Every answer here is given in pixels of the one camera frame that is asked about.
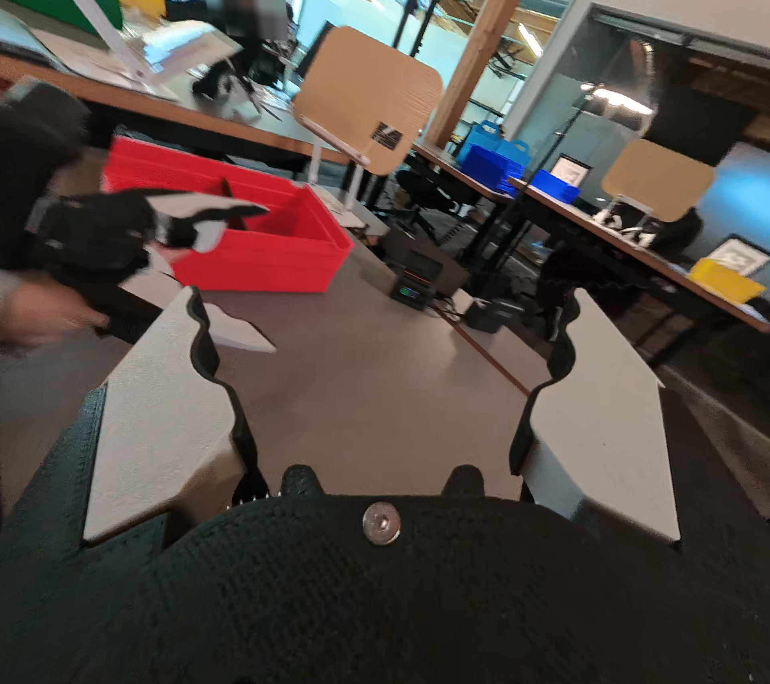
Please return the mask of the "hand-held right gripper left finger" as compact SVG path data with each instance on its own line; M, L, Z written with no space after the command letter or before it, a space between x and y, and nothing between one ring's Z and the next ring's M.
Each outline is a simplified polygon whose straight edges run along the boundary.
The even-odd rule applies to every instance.
M269 488L195 287L184 287L104 382L83 539L170 514L193 528Z

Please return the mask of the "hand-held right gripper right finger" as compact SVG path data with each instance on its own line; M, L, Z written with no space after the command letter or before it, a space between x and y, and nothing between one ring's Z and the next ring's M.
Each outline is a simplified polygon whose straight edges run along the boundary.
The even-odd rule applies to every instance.
M567 299L510 447L531 500L577 522L599 513L680 541L658 376L582 288Z

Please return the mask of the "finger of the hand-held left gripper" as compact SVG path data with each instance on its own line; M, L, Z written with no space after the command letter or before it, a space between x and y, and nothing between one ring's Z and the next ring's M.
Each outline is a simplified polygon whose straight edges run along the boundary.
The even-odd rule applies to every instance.
M164 192L150 196L155 241L175 250L213 251L231 219L262 217L270 209L248 200L198 192Z
M209 319L209 335L214 343L232 349L274 353L276 345L252 323L232 317L219 306L204 303Z

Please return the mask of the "red plastic bin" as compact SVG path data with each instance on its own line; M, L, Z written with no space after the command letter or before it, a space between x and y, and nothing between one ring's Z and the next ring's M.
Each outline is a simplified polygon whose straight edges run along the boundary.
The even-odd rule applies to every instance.
M353 247L347 231L312 188L232 163L155 143L116 137L101 172L101 188L173 189L266 207L228 228L208 254L189 252L170 263L183 285L227 292L323 293Z

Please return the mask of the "person's left hand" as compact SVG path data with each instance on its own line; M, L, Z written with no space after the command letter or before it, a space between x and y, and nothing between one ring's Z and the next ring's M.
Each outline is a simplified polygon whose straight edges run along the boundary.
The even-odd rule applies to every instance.
M71 288L40 276L1 272L3 347L30 348L108 326L109 318Z

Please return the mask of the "small yellow bin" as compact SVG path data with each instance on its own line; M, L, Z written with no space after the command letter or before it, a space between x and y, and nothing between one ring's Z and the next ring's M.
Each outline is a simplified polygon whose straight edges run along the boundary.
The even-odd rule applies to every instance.
M717 260L701 258L688 273L690 280L724 300L745 305L765 293L766 287Z

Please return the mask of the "white board stand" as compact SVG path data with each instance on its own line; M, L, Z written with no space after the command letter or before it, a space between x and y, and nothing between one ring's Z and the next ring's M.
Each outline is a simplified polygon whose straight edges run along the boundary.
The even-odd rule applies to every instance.
M168 79L201 65L231 59L241 50L240 45L208 23L171 22L137 34L117 29L96 0L72 1L123 65L126 78L154 95Z

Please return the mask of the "long dark table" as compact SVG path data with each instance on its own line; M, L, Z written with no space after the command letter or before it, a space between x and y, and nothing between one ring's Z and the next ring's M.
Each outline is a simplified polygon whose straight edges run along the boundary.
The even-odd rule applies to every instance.
M666 365L693 341L725 325L742 323L768 335L768 319L751 307L735 304L699 285L680 266L631 243L617 232L595 223L592 217L577 208L540 189L515 178L511 179L511 184L517 191L513 204L526 221L558 236L691 322L688 329L680 332L648 360L653 369Z

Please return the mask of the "dark cardboard box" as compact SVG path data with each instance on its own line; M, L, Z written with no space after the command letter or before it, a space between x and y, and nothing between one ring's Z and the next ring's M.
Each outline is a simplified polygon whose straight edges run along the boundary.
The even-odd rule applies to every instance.
M435 245L421 233L412 234L405 229L391 228L380 237L378 246L383 252L383 260L397 272L407 267L411 256L417 255L420 264L427 261L440 265L434 285L439 297L451 298L465 285L468 270L459 265L447 252Z

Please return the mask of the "black office chair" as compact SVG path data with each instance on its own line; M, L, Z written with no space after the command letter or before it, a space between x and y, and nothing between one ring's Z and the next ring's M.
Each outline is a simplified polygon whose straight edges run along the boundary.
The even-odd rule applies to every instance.
M427 176L415 170L397 171L396 183L407 194L404 204L403 227L411 234L421 229L429 241L436 246L445 246L464 227L464 216L460 214L465 203L448 194L440 183L440 178L432 172ZM438 211L451 216L456 222L443 235L437 236L433 224L424 217L424 210Z

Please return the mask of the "framed picture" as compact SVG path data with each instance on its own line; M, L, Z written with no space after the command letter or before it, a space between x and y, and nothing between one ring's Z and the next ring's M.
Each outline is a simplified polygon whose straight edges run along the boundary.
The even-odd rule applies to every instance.
M707 255L707 258L744 277L758 274L769 264L767 250L737 234L727 236Z
M591 171L592 166L562 153L553 164L550 174L571 187L580 188Z

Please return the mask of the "blue plastic bin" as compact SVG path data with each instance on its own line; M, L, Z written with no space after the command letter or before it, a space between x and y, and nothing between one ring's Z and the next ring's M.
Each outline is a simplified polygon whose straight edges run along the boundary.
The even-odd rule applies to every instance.
M517 194L510 179L523 179L530 162L530 146L520 140L506 140L501 126L490 121L473 124L456 156L464 175L510 197Z
M567 205L572 204L581 193L579 187L563 181L544 169L540 169L535 174L531 180L531 187Z

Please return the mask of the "light stand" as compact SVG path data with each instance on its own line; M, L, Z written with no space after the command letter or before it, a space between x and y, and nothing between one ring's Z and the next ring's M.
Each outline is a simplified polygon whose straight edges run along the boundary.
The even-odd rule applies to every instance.
M608 85L557 75L521 129L534 160L551 170L561 156L588 167L581 198L606 200L602 182L628 145L647 130L655 108Z

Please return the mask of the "wooden post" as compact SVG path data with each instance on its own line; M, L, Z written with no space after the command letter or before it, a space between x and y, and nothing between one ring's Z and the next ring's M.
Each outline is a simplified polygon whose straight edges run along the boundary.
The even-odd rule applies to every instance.
M425 142L441 150L445 148L520 2L486 0L438 104L424 137Z

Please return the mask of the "glass window wall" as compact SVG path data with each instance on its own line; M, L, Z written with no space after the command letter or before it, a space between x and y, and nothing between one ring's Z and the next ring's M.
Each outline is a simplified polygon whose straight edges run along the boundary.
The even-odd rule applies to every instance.
M510 138L531 148L521 129L557 75L619 89L655 109L638 140L715 168L696 204L704 227L687 256L706 256L731 234L768 250L768 52L591 6L573 30L559 25L532 75L507 123ZM608 195L598 205L577 198L587 214L607 203Z

